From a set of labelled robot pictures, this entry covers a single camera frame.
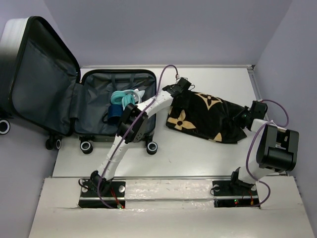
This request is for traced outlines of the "black towel with tan flowers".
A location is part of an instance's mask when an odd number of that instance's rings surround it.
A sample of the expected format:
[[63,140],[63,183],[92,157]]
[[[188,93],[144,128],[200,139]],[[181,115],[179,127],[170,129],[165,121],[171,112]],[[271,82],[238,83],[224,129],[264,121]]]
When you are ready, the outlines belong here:
[[173,99],[165,125],[191,136],[236,144],[247,137],[233,119],[243,110],[244,107],[222,98],[186,91]]

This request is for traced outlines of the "teal cat-ear headphones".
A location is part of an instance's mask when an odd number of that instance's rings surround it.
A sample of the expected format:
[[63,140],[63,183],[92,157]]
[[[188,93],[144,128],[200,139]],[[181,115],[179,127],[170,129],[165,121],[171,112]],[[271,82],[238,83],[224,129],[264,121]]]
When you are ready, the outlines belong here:
[[142,97],[145,94],[145,90],[139,89],[127,89],[123,91],[115,91],[112,93],[110,102],[113,105],[121,105],[123,109],[128,104],[138,104],[142,102]]

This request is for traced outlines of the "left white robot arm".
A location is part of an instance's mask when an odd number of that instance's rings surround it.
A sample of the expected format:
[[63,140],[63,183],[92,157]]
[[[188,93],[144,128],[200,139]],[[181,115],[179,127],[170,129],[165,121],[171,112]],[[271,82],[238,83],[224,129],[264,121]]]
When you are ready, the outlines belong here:
[[143,138],[147,122],[157,112],[171,106],[173,100],[189,90],[191,83],[181,77],[175,84],[167,85],[155,96],[133,105],[129,104],[120,118],[113,144],[104,162],[93,171],[90,183],[98,197],[109,192],[116,169],[129,148],[130,143],[138,143]]

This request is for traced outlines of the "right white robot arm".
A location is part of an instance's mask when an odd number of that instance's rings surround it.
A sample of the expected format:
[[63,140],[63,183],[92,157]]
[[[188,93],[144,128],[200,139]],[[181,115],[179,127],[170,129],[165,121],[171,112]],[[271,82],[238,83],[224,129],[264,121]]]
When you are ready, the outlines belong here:
[[[267,102],[276,104],[284,111],[285,125],[264,120],[268,111]],[[289,114],[280,103],[269,99],[253,101],[251,107],[246,106],[234,117],[234,121],[255,135],[247,152],[245,166],[238,167],[231,174],[228,182],[231,193],[240,194],[246,188],[251,189],[265,176],[295,169],[299,132],[286,128],[289,124]]]

